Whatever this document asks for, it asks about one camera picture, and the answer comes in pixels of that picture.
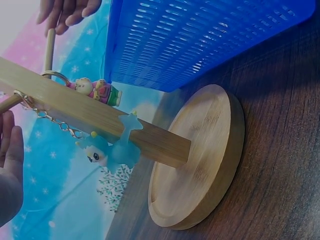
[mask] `round wooden base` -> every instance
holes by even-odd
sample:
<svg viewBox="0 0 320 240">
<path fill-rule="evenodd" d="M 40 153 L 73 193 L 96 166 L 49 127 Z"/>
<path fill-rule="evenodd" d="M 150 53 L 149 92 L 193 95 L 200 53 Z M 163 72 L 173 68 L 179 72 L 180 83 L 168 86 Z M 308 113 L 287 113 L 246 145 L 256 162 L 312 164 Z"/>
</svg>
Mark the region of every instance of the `round wooden base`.
<svg viewBox="0 0 320 240">
<path fill-rule="evenodd" d="M 179 168 L 154 164 L 149 212 L 157 225 L 185 230 L 216 208 L 235 176 L 245 137 L 243 110 L 233 95 L 208 85 L 184 105 L 169 130 L 191 140 L 189 158 Z"/>
</svg>

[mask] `unicorn eye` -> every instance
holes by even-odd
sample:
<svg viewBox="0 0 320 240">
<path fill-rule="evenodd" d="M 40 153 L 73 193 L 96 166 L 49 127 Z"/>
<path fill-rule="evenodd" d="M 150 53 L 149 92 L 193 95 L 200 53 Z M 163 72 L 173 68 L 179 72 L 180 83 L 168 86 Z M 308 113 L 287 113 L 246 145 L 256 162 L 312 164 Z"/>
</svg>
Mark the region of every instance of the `unicorn eye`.
<svg viewBox="0 0 320 240">
<path fill-rule="evenodd" d="M 94 153 L 93 157 L 94 157 L 95 160 L 97 160 L 97 161 L 99 160 L 99 155 L 97 153 Z"/>
</svg>

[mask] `wooden bar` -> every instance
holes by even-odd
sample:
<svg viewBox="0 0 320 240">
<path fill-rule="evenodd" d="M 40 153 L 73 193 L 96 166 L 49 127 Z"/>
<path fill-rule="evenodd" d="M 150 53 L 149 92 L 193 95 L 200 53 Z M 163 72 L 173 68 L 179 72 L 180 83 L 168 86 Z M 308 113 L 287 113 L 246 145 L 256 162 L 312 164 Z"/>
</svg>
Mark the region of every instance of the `wooden bar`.
<svg viewBox="0 0 320 240">
<path fill-rule="evenodd" d="M 87 133 L 97 131 L 110 143 L 118 140 L 124 130 L 118 117 L 126 113 L 1 57 L 0 88 L 6 93 L 19 90 L 32 97 L 37 107 L 45 108 L 52 117 Z M 143 130 L 133 131 L 130 140 L 144 157 L 174 168 L 187 162 L 190 140 L 145 121 L 141 123 Z"/>
<path fill-rule="evenodd" d="M 0 102 L 0 115 L 22 102 L 20 96 L 12 95 L 3 102 Z"/>
<path fill-rule="evenodd" d="M 52 28 L 48 31 L 43 71 L 49 71 L 53 68 L 55 39 L 56 30 Z"/>
</svg>

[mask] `pink doll figurine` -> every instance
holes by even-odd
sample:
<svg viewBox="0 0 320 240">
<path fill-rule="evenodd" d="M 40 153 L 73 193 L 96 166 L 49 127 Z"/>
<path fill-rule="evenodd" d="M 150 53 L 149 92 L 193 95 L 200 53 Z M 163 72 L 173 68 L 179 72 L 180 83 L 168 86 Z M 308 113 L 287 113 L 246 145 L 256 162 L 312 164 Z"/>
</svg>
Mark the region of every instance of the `pink doll figurine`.
<svg viewBox="0 0 320 240">
<path fill-rule="evenodd" d="M 104 79 L 91 82 L 89 78 L 82 77 L 75 82 L 69 82 L 67 87 L 109 106 L 120 105 L 122 91 L 118 91 Z"/>
</svg>

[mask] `wood grain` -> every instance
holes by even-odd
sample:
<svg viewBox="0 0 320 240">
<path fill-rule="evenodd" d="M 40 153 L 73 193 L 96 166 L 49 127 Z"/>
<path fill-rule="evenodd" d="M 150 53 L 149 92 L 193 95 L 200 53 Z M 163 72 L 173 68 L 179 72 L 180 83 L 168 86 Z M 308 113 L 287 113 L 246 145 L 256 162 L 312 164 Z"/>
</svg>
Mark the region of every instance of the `wood grain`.
<svg viewBox="0 0 320 240">
<path fill-rule="evenodd" d="M 118 140 L 124 130 L 119 116 L 126 113 L 1 57 L 0 88 L 8 95 L 18 90 L 32 97 L 38 109 L 47 110 L 51 117 L 86 133 L 96 131 L 110 143 Z M 141 123 L 143 129 L 132 131 L 130 140 L 143 156 L 174 168 L 187 162 L 191 144 L 188 139 L 148 122 Z"/>
<path fill-rule="evenodd" d="M 46 41 L 45 49 L 45 59 L 43 65 L 43 71 L 51 71 L 54 62 L 54 51 L 55 51 L 55 40 L 56 40 L 56 30 L 54 28 L 49 29 Z"/>
<path fill-rule="evenodd" d="M 223 86 L 241 102 L 242 160 L 212 214 L 185 231 L 153 223 L 147 201 L 152 166 L 144 159 L 133 170 L 107 240 L 320 239 L 319 4 L 311 20 L 164 97 L 154 121 L 162 127 L 181 102 L 208 84 Z"/>
<path fill-rule="evenodd" d="M 222 87 L 207 85 L 183 106 L 169 131 L 191 141 L 189 158 L 178 168 L 154 164 L 149 213 L 161 227 L 185 230 L 216 208 L 235 176 L 245 138 L 243 110 Z"/>
</svg>

